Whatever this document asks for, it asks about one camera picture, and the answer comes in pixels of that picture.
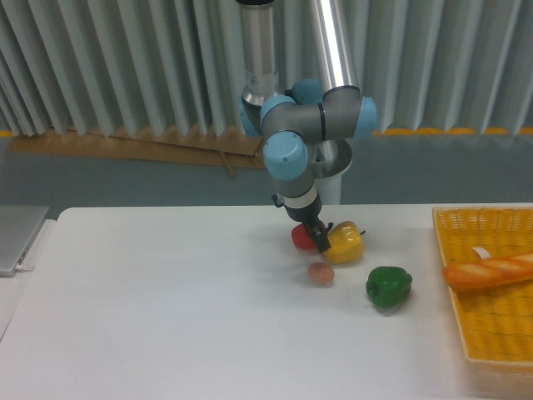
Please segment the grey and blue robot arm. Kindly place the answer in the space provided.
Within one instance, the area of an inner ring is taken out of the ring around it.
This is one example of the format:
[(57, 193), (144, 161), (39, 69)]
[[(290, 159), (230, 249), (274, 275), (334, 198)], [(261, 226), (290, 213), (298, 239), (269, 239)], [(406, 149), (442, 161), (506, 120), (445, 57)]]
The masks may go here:
[(302, 223), (319, 252), (331, 244), (323, 223), (316, 180), (338, 177), (351, 164), (349, 138), (368, 138), (377, 129), (372, 97), (361, 94), (339, 1), (309, 3), (319, 79), (302, 80), (283, 92), (275, 3), (240, 1), (247, 83), (240, 97), (242, 124), (259, 133), (263, 160), (276, 185), (276, 207)]

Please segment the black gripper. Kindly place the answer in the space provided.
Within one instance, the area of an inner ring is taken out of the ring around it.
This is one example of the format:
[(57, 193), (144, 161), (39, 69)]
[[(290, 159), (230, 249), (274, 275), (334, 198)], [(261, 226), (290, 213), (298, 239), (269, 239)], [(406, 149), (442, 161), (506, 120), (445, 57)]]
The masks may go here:
[(319, 224), (321, 223), (319, 218), (321, 206), (321, 199), (319, 197), (315, 197), (313, 202), (305, 207), (294, 208), (285, 205), (289, 218), (293, 221), (302, 223), (306, 235), (313, 240), (319, 253), (323, 253), (331, 247), (328, 238), (330, 228)]

